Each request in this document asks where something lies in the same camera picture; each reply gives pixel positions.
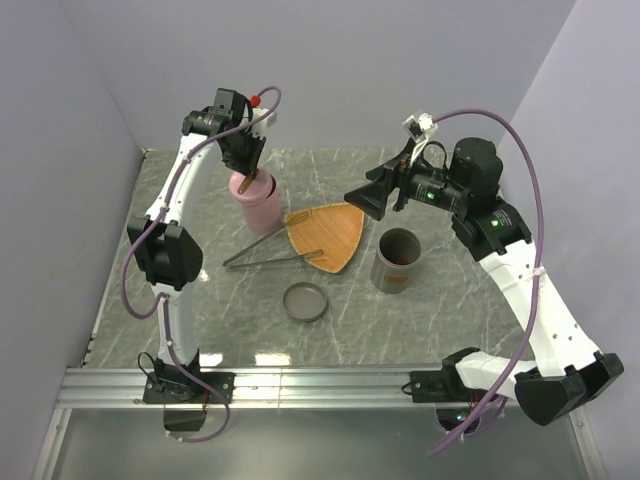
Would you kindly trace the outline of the pink round lid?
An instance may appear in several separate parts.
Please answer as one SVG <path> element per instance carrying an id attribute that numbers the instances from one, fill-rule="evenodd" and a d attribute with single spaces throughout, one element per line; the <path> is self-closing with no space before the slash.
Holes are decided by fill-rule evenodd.
<path id="1" fill-rule="evenodd" d="M 233 172 L 228 184 L 232 197 L 245 206 L 262 203 L 272 194 L 275 186 L 274 177 L 264 168 L 259 169 L 254 177 Z"/>

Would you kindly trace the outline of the tall pink cup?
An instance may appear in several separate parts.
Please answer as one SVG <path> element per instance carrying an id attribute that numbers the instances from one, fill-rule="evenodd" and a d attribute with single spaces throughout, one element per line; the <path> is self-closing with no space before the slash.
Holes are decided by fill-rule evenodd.
<path id="1" fill-rule="evenodd" d="M 282 226 L 283 213 L 277 182 L 272 194 L 262 203 L 253 206 L 245 206 L 239 202 L 237 203 L 240 205 L 247 227 L 252 233 L 265 236 L 275 232 Z"/>

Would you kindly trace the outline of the metal tongs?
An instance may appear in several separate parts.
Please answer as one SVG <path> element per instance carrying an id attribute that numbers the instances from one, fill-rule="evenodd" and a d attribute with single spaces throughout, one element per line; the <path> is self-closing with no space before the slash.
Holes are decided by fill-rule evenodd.
<path id="1" fill-rule="evenodd" d="M 222 262 L 227 270 L 239 270 L 265 265 L 317 259 L 324 254 L 322 248 L 294 247 L 287 235 L 294 227 L 302 226 L 311 219 L 309 210 L 288 214 L 281 226 L 274 232 L 260 237 L 238 253 Z"/>

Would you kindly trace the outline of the tall grey container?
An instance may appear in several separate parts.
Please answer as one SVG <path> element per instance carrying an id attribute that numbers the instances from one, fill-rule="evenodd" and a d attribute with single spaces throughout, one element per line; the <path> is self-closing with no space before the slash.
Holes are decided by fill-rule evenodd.
<path id="1" fill-rule="evenodd" d="M 385 294 L 405 291 L 415 276 L 422 246 L 418 237 L 404 228 L 387 230 L 379 239 L 370 280 Z"/>

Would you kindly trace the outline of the grey round lid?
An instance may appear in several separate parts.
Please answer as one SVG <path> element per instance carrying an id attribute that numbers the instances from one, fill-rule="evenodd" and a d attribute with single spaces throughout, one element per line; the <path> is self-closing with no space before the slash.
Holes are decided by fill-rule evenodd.
<path id="1" fill-rule="evenodd" d="M 311 282 L 298 282 L 286 289 L 282 303 L 290 318 L 314 322 L 325 313 L 329 300 L 320 286 Z"/>

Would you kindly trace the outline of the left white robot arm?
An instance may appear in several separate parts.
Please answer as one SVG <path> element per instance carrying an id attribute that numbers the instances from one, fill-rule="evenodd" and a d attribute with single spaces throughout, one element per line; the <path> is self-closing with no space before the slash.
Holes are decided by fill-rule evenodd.
<path id="1" fill-rule="evenodd" d="M 127 224 L 131 247 L 126 262 L 134 262 L 154 295 L 146 312 L 136 310 L 127 292 L 123 306 L 136 319 L 158 317 L 160 344 L 150 377 L 153 389 L 180 402 L 190 402 L 206 390 L 200 375 L 199 349 L 194 339 L 192 295 L 203 252 L 188 231 L 202 189 L 213 168 L 222 164 L 253 177 L 275 120 L 273 107 L 220 88 L 212 104 L 191 111 L 183 120 L 177 155 L 170 173 L 146 213 Z"/>

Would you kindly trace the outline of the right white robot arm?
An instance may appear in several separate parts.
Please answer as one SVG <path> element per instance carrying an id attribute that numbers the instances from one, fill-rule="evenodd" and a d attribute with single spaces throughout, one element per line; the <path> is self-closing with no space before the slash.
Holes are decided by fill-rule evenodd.
<path id="1" fill-rule="evenodd" d="M 503 163 L 495 145 L 467 137 L 449 165 L 412 162 L 414 141 L 370 170 L 367 184 L 344 199 L 369 217 L 384 217 L 391 192 L 394 210 L 410 200 L 451 214 L 456 238 L 503 294 L 521 327 L 530 331 L 531 361 L 520 361 L 498 388 L 534 423 L 544 426 L 597 398 L 624 371 L 585 334 L 549 275 L 535 263 L 536 245 L 519 212 L 498 194 Z"/>

